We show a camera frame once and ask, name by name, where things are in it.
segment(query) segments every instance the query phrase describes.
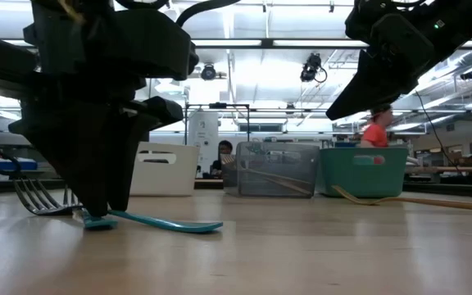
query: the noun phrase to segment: white storage box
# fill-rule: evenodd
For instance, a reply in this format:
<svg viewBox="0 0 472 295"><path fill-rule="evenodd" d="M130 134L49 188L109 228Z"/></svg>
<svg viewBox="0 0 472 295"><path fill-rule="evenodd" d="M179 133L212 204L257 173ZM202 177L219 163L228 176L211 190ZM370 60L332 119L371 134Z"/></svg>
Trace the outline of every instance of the white storage box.
<svg viewBox="0 0 472 295"><path fill-rule="evenodd" d="M130 195L192 195L198 154L199 149L193 146L140 143Z"/></svg>

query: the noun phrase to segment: garden fork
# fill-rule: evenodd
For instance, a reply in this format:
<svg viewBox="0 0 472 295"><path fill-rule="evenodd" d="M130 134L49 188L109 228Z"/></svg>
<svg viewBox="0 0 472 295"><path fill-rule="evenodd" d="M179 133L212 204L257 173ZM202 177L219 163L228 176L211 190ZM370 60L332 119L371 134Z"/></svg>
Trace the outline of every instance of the garden fork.
<svg viewBox="0 0 472 295"><path fill-rule="evenodd" d="M70 191L69 201L68 186L65 186L63 204L57 202L38 179L32 180L26 177L14 179L14 187L16 188L17 197L26 210L37 216L71 216L74 209L83 208L83 204L79 202L72 191Z"/></svg>

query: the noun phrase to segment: person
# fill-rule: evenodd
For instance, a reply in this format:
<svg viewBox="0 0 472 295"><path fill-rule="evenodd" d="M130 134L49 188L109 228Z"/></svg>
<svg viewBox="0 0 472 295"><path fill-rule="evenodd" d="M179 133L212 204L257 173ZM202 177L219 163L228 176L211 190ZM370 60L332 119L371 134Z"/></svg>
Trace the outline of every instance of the person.
<svg viewBox="0 0 472 295"><path fill-rule="evenodd" d="M389 141L386 129L393 122L393 108L391 105L382 105L370 110L371 124L364 131L360 141L361 148L387 148ZM420 165L418 159L407 157L407 161Z"/></svg>
<svg viewBox="0 0 472 295"><path fill-rule="evenodd" d="M233 152L233 144L227 140L222 140L218 144L218 160L212 162L211 174L221 175L220 155L230 155Z"/></svg>

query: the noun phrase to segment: wooden tabletop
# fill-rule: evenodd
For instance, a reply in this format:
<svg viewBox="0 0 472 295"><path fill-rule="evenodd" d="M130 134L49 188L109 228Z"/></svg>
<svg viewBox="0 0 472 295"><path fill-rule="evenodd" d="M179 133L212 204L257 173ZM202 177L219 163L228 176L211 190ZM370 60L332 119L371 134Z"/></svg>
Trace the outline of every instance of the wooden tabletop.
<svg viewBox="0 0 472 295"><path fill-rule="evenodd" d="M129 210L224 226L195 235L117 219L90 232L0 196L0 294L472 294L472 211L220 191L133 197Z"/></svg>

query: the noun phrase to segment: security camera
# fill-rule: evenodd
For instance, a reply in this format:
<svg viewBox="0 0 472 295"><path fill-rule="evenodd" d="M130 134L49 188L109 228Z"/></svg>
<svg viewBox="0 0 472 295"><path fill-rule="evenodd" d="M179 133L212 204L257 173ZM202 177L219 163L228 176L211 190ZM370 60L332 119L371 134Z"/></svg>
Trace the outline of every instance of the security camera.
<svg viewBox="0 0 472 295"><path fill-rule="evenodd" d="M325 73L325 79L319 81L316 76L320 71ZM300 80L302 82L316 81L318 83L324 83L327 80L327 71L321 65L321 57L319 53L311 53L307 58L307 62L303 65L302 73L300 74Z"/></svg>
<svg viewBox="0 0 472 295"><path fill-rule="evenodd" d="M203 67L202 74L201 74L202 79L205 81L211 81L216 78L216 70L214 69L214 65L212 64L206 64Z"/></svg>

